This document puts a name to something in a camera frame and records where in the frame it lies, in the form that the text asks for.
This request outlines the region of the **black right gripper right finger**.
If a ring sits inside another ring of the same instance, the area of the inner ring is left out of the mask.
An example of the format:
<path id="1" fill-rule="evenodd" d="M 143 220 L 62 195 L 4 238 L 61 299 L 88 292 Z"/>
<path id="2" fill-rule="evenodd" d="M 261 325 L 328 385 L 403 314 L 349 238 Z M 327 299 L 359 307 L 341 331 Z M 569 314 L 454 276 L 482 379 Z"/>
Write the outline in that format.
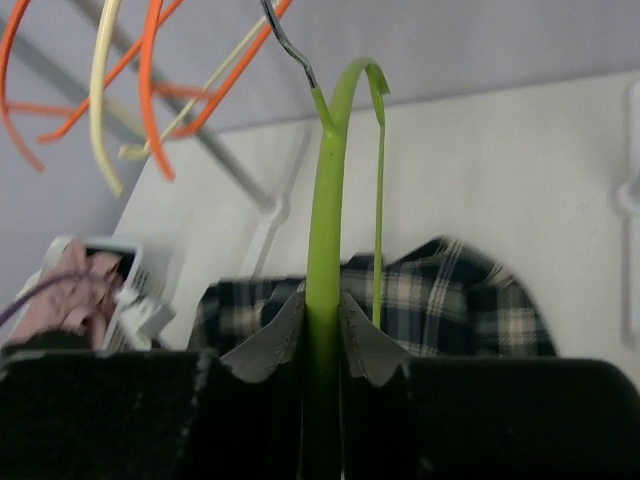
<path id="1" fill-rule="evenodd" d="M 614 365 L 417 357 L 339 307 L 348 479 L 635 479 L 639 395 Z"/>

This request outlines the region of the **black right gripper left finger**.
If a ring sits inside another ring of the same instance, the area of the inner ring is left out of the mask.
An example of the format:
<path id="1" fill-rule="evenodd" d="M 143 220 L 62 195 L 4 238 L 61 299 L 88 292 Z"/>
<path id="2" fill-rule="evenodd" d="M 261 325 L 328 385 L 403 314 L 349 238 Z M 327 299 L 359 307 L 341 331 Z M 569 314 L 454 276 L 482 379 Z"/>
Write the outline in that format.
<path id="1" fill-rule="evenodd" d="M 225 355 L 21 348 L 1 360 L 5 479 L 294 479 L 305 307 Z"/>

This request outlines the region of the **green hanger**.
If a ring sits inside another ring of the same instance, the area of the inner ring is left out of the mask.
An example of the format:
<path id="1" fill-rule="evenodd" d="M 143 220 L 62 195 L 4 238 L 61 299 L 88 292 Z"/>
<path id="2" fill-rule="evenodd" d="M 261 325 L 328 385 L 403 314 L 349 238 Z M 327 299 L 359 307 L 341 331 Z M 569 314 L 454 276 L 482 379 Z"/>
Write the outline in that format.
<path id="1" fill-rule="evenodd" d="M 349 121 L 360 77 L 368 79 L 379 125 L 386 134 L 384 98 L 390 88 L 372 58 L 354 59 L 325 99 L 310 61 L 291 43 L 270 2 L 262 4 L 274 36 L 303 68 L 321 121 L 309 235 L 305 307 L 307 360 L 302 421 L 302 476 L 338 479 L 342 474 L 339 397 L 341 221 Z"/>

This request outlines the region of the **navy plaid skirt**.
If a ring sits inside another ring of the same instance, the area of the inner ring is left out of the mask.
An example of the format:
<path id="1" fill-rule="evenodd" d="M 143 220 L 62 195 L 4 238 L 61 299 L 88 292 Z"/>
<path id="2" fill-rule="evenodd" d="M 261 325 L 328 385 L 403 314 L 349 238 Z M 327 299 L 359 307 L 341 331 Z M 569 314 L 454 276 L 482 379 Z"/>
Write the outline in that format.
<path id="1" fill-rule="evenodd" d="M 221 280 L 203 294 L 188 341 L 224 355 L 272 321 L 302 277 Z M 528 292 L 500 262 L 437 237 L 382 267 L 381 329 L 416 356 L 553 356 Z"/>

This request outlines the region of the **pink garment in basket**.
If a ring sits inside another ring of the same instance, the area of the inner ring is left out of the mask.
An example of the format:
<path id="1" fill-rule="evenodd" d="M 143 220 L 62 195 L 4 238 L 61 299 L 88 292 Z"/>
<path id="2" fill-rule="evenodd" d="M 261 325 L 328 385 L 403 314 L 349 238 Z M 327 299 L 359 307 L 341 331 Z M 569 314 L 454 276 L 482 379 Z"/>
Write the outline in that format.
<path id="1" fill-rule="evenodd" d="M 81 240 L 69 240 L 58 261 L 21 298 L 26 309 L 9 340 L 61 331 L 86 339 L 94 350 L 101 348 L 123 286 L 121 262 L 116 253 L 91 253 Z"/>

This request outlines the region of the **white perforated laundry basket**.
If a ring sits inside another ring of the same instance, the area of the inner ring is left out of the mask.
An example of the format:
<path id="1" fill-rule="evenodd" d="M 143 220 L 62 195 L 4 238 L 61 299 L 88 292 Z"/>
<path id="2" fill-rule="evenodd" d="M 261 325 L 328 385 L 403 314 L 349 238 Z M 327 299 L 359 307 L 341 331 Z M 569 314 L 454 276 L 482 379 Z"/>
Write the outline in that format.
<path id="1" fill-rule="evenodd" d="M 108 251 L 122 257 L 119 273 L 123 277 L 123 286 L 116 294 L 116 309 L 104 344 L 97 350 L 150 350 L 153 343 L 159 339 L 159 333 L 175 316 L 175 312 L 161 299 L 163 288 L 155 285 L 143 269 L 142 245 L 122 238 L 55 238 L 45 253 L 41 269 L 28 279 L 15 303 L 1 315 L 1 320 L 6 321 L 15 315 L 17 320 L 13 328 L 16 326 L 26 309 L 21 298 L 39 281 L 44 272 L 58 261 L 62 249 L 71 239 L 84 242 L 91 253 Z"/>

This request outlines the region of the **white clothes rack with rail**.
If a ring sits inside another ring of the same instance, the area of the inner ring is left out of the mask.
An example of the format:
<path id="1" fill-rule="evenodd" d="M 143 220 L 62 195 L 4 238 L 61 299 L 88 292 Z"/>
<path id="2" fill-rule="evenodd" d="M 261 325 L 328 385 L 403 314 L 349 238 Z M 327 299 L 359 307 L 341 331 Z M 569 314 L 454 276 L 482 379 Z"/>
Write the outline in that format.
<path id="1" fill-rule="evenodd" d="M 458 238 L 525 285 L 566 356 L 625 366 L 627 261 L 617 188 L 626 180 L 625 98 L 639 78 L 635 1 L 296 1 L 283 18 L 325 93 L 355 57 L 390 86 L 379 142 L 360 82 L 346 154 L 341 254 L 374 242 L 376 163 L 385 163 L 383 251 Z M 195 140 L 176 171 L 124 169 L 121 198 L 95 167 L 85 126 L 44 174 L 1 158 L 1 298 L 10 301 L 59 235 L 141 242 L 178 310 L 186 343 L 204 289 L 240 276 L 260 219 L 254 202 Z"/>

